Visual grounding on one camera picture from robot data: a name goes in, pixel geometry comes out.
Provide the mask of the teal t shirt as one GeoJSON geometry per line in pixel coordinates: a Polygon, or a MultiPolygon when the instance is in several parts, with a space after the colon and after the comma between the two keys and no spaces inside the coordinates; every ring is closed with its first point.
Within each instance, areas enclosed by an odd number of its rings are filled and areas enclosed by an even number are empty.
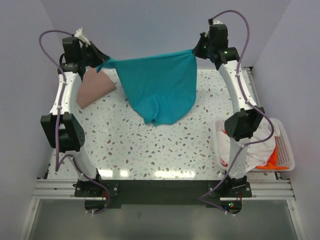
{"type": "Polygon", "coordinates": [[[172,125],[193,107],[197,60],[191,49],[126,60],[110,58],[96,70],[115,69],[132,109],[145,124],[172,125]]]}

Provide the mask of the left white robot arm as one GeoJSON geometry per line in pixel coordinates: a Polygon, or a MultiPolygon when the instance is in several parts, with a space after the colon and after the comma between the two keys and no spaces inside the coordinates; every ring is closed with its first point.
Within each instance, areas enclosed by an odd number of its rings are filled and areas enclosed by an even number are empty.
{"type": "Polygon", "coordinates": [[[96,68],[108,61],[91,41],[72,34],[62,40],[63,54],[56,63],[58,90],[49,114],[40,118],[40,124],[50,146],[55,150],[55,170],[64,160],[70,160],[79,182],[86,184],[86,191],[99,196],[104,184],[97,168],[85,150],[85,131],[74,112],[78,108],[77,95],[87,67],[96,68]]]}

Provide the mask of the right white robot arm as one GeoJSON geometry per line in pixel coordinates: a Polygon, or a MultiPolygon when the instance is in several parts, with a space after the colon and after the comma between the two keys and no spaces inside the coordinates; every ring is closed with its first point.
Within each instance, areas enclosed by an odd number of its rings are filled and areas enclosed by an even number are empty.
{"type": "Polygon", "coordinates": [[[208,31],[200,34],[192,53],[214,64],[231,99],[233,114],[224,122],[224,130],[230,138],[226,173],[230,180],[223,183],[222,189],[227,196],[233,197],[241,190],[240,183],[235,179],[246,175],[247,144],[262,121],[264,109],[258,107],[250,96],[240,70],[240,56],[235,47],[229,46],[225,24],[216,20],[211,22],[208,31]]]}

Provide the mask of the folded pink t shirt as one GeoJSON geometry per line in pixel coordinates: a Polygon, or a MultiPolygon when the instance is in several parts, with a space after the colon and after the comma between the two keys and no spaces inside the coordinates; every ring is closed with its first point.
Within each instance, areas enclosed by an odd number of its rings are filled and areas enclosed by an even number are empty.
{"type": "Polygon", "coordinates": [[[115,89],[116,84],[105,72],[88,68],[78,90],[76,102],[84,109],[115,89]]]}

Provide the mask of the white t shirt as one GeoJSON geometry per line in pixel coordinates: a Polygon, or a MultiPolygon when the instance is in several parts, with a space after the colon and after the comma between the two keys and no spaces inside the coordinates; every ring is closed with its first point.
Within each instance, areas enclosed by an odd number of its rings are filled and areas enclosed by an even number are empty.
{"type": "MultiPolygon", "coordinates": [[[[267,141],[256,143],[248,146],[245,170],[247,172],[253,169],[276,169],[277,162],[277,144],[276,138],[281,136],[279,125],[274,119],[271,120],[274,133],[267,141]]],[[[263,140],[271,134],[271,126],[269,122],[263,118],[258,129],[253,133],[252,142],[263,140]]],[[[230,138],[225,130],[216,132],[217,151],[219,153],[219,163],[223,167],[227,167],[230,160],[230,138]]]]}

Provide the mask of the orange t shirt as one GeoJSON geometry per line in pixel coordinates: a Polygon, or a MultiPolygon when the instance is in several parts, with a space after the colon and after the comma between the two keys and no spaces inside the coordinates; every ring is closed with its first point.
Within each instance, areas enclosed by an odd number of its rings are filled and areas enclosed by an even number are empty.
{"type": "MultiPolygon", "coordinates": [[[[252,144],[247,149],[247,158],[245,170],[246,172],[252,169],[271,170],[276,169],[277,164],[277,143],[276,138],[281,135],[279,130],[276,130],[272,138],[262,143],[252,144]]],[[[230,160],[230,138],[225,131],[217,132],[217,143],[220,163],[227,167],[230,160]]]]}

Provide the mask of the white plastic basket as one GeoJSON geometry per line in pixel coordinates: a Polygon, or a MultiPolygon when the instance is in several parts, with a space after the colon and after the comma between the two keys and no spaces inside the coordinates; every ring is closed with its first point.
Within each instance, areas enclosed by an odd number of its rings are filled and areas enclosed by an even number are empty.
{"type": "MultiPolygon", "coordinates": [[[[283,124],[275,118],[272,118],[278,125],[280,129],[281,135],[276,138],[276,145],[277,145],[277,161],[276,161],[276,169],[252,169],[250,171],[280,171],[280,172],[288,172],[292,171],[295,168],[295,160],[294,154],[287,136],[287,133],[284,129],[283,124]]],[[[219,152],[218,152],[218,144],[217,144],[217,131],[224,130],[225,131],[225,120],[223,118],[217,118],[213,121],[213,130],[212,130],[212,137],[213,137],[213,145],[214,145],[214,154],[216,158],[217,165],[226,170],[228,168],[224,167],[220,164],[218,160],[219,152]]]]}

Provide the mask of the aluminium front rail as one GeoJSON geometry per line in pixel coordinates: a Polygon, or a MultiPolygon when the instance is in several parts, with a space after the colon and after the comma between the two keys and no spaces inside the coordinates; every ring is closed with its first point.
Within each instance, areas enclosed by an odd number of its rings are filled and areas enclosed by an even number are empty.
{"type": "Polygon", "coordinates": [[[293,200],[295,194],[289,180],[249,180],[246,185],[230,187],[219,185],[217,180],[102,180],[100,184],[90,181],[38,179],[32,198],[95,200],[109,191],[112,198],[135,195],[138,198],[190,197],[197,199],[204,194],[209,198],[293,200]]]}

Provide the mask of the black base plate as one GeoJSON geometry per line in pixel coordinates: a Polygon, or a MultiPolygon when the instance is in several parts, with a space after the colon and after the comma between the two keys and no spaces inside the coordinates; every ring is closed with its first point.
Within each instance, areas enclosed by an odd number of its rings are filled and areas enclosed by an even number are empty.
{"type": "Polygon", "coordinates": [[[84,198],[84,207],[94,213],[123,205],[205,205],[239,213],[242,200],[251,198],[249,182],[235,186],[218,180],[92,180],[73,185],[74,196],[84,198]]]}

